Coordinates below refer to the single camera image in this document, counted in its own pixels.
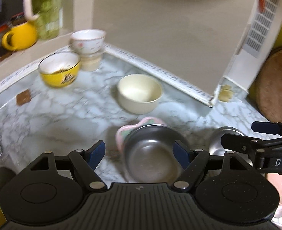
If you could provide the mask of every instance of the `stainless steel bowl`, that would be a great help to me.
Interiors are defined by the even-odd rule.
[[[173,155],[176,140],[188,146],[179,132],[160,124],[142,126],[124,140],[123,159],[129,175],[136,182],[172,183],[182,172]]]
[[[233,127],[225,126],[225,127],[216,129],[212,133],[210,140],[209,140],[208,152],[211,155],[224,156],[224,153],[228,151],[227,149],[224,149],[223,146],[221,145],[221,137],[225,133],[245,136],[245,134],[243,134],[240,130],[233,128]],[[252,161],[247,157],[246,154],[238,153],[238,155],[241,156],[248,164],[252,166]]]

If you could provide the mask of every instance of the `white bowl with flower pattern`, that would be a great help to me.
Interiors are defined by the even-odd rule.
[[[106,32],[100,29],[85,29],[71,35],[73,49],[80,55],[99,51],[104,43]]]

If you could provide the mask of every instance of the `wooden cutting board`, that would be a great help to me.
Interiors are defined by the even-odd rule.
[[[273,53],[256,80],[256,102],[271,122],[282,122],[282,50]]]

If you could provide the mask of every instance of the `marble countertop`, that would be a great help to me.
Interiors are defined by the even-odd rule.
[[[19,80],[0,94],[0,142],[5,155],[22,170],[44,150],[67,155],[103,140],[106,155],[95,172],[109,186],[111,182],[125,182],[115,144],[116,131],[146,116],[158,117],[177,129],[192,149],[206,149],[208,137],[222,126],[238,128],[248,136],[270,137],[251,130],[253,121],[266,120],[246,101],[219,102],[202,117],[193,109],[192,98],[165,83],[165,93],[154,111],[140,116],[130,114],[116,101],[116,85],[132,73],[142,71],[105,54],[98,70],[81,71],[76,81],[65,88],[47,87],[37,71]],[[32,99],[19,107],[15,96],[26,89],[30,89]]]

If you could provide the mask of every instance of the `yellow cup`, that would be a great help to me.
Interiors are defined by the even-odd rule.
[[[36,43],[37,29],[32,22],[25,22],[11,28],[2,37],[2,46],[10,51],[23,50]]]

